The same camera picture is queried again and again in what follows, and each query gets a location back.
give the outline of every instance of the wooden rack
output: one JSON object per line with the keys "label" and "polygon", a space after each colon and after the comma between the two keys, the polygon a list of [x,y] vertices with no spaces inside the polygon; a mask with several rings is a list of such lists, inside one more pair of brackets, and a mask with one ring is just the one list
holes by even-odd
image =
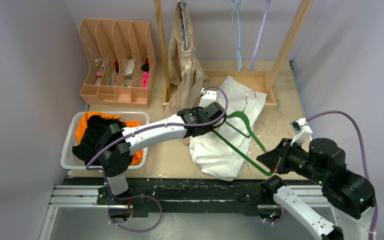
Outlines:
{"label": "wooden rack", "polygon": [[[294,43],[294,40],[300,31],[301,25],[306,19],[307,13],[310,10],[313,0],[301,0],[301,4],[296,11],[295,18],[289,27],[289,31],[283,41],[283,45],[277,55],[276,61],[270,71],[247,71],[241,72],[234,70],[211,70],[205,69],[205,72],[211,79],[212,85],[219,86],[227,76],[232,76],[237,82],[247,86],[260,93],[266,93],[267,99],[265,101],[266,107],[276,107],[275,90],[273,84],[278,76],[278,73],[285,62],[286,57]],[[169,64],[166,48],[166,37],[164,32],[163,13],[161,10],[161,0],[154,0],[156,21],[158,24],[159,42],[161,47],[162,65],[164,67],[164,88],[162,95],[162,107],[165,108],[176,92],[177,87],[171,86],[169,76]]]}

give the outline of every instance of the table surface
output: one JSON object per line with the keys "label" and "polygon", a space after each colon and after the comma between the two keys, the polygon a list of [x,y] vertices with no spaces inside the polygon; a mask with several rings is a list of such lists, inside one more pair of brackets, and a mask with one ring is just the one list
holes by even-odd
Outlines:
{"label": "table surface", "polygon": [[[211,70],[235,70],[236,61],[226,60],[203,60],[200,61],[204,69]],[[269,71],[273,66],[273,61],[257,61],[253,70]],[[248,69],[249,61],[242,62],[242,68]],[[161,62],[158,62],[155,79],[152,87],[151,102],[147,109],[136,107],[117,107],[91,105],[89,111],[145,111],[149,114],[150,122],[156,122],[164,119],[162,101],[164,87],[164,70]],[[254,123],[254,133],[269,151],[275,148],[282,138],[293,138],[294,132],[290,127],[290,122],[304,117],[300,97],[294,75],[289,62],[285,62],[274,82],[275,97],[277,107],[264,108]],[[251,142],[248,156],[256,159],[263,151],[257,143]],[[98,171],[73,170],[71,177],[101,177],[102,173]],[[129,169],[126,171],[128,178],[199,178],[213,179],[214,177],[201,172],[201,167],[194,164],[189,152],[189,146],[186,146],[178,139],[170,140],[150,146],[144,166],[138,169]],[[237,177],[238,179],[267,179],[267,176],[249,167],[248,162],[242,166]],[[285,180],[305,179],[295,173],[282,175]]]}

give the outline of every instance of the green hanger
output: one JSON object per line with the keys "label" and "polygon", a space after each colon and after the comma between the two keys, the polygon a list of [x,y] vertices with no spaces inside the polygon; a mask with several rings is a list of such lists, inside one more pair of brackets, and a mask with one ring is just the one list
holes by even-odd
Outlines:
{"label": "green hanger", "polygon": [[[243,133],[242,131],[240,131],[239,129],[237,129],[235,126],[233,126],[232,124],[230,124],[229,122],[225,122],[227,125],[229,125],[231,128],[233,128],[236,132],[240,133],[242,136],[244,136],[245,138],[249,139],[252,137],[252,139],[254,139],[254,141],[258,144],[258,146],[262,149],[262,151],[264,153],[267,153],[267,150],[266,148],[264,147],[264,145],[261,143],[261,141],[257,138],[257,136],[254,134],[253,130],[251,129],[251,124],[250,124],[250,119],[248,118],[248,116],[244,113],[245,109],[247,108],[247,105],[248,105],[248,95],[250,94],[250,92],[254,92],[254,96],[257,97],[257,93],[256,91],[252,90],[252,91],[249,91],[247,94],[246,94],[246,97],[245,97],[245,107],[243,108],[242,111],[235,111],[235,112],[232,112],[231,114],[227,115],[226,118],[227,119],[231,119],[231,118],[240,118],[243,123],[245,124],[245,127],[246,127],[246,130],[248,131],[248,135]],[[237,152],[242,158],[244,158],[245,160],[247,160],[251,165],[253,165],[256,169],[258,169],[260,172],[262,172],[264,175],[266,176],[271,176],[273,175],[273,171],[270,170],[270,171],[266,171],[264,170],[261,166],[259,166],[257,163],[255,163],[253,160],[251,160],[246,154],[244,154],[243,152],[241,152],[239,149],[237,149],[234,145],[232,145],[228,140],[226,140],[226,138],[224,138],[220,133],[218,133],[217,131],[213,131],[214,134],[220,138],[223,142],[225,142],[231,149],[233,149],[235,152]]]}

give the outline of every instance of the black cloth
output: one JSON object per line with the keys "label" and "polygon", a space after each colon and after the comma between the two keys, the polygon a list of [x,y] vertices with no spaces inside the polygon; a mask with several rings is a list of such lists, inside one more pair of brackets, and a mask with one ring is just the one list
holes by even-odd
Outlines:
{"label": "black cloth", "polygon": [[[101,139],[102,134],[107,130],[111,124],[118,124],[120,128],[125,128],[126,124],[117,119],[105,119],[99,115],[93,115],[87,120],[87,128],[84,131],[84,135],[80,140],[80,144],[72,147],[72,153],[80,160],[84,161],[84,164],[88,164],[89,161],[97,154],[95,146]],[[100,166],[99,160],[95,160],[93,166]]]}
{"label": "black cloth", "polygon": [[150,64],[145,63],[144,65],[142,65],[142,71],[149,72],[150,71]]}

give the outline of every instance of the plastic basket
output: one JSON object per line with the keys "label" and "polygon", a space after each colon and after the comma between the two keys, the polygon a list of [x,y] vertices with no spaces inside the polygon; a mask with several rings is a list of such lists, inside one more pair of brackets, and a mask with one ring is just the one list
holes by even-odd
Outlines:
{"label": "plastic basket", "polygon": [[[74,156],[72,147],[78,145],[76,138],[76,131],[79,126],[80,120],[86,112],[77,113],[68,128],[67,136],[65,138],[64,147],[61,152],[61,166],[68,170],[85,170],[85,162]],[[100,113],[109,114],[112,116],[121,116],[122,121],[138,121],[141,125],[150,123],[150,116],[143,111],[101,111]],[[147,159],[148,148],[143,149],[142,161],[138,165],[130,165],[128,169],[138,169],[145,164]]]}

